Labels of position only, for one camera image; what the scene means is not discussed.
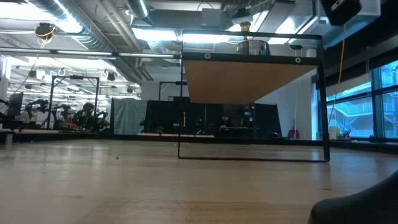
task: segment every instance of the window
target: window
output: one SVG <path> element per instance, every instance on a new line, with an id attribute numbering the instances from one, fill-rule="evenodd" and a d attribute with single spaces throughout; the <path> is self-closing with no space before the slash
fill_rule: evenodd
<path id="1" fill-rule="evenodd" d="M 384 136 L 398 138 L 398 91 L 383 94 Z"/>
<path id="2" fill-rule="evenodd" d="M 333 105 L 328 105 L 328 118 Z M 340 133 L 351 130 L 351 137 L 368 138 L 373 135 L 372 98 L 336 103 L 329 127 L 336 126 Z"/>
<path id="3" fill-rule="evenodd" d="M 372 90 L 371 82 L 363 83 L 362 85 L 356 86 L 354 88 L 350 88 L 349 90 L 342 91 L 341 93 L 337 93 L 336 99 L 344 98 L 347 96 L 354 96 L 360 93 L 366 93 Z M 335 99 L 335 95 L 328 96 L 326 101 L 331 101 Z"/>
<path id="4" fill-rule="evenodd" d="M 381 86 L 389 87 L 398 85 L 398 61 L 380 67 L 381 70 Z"/>

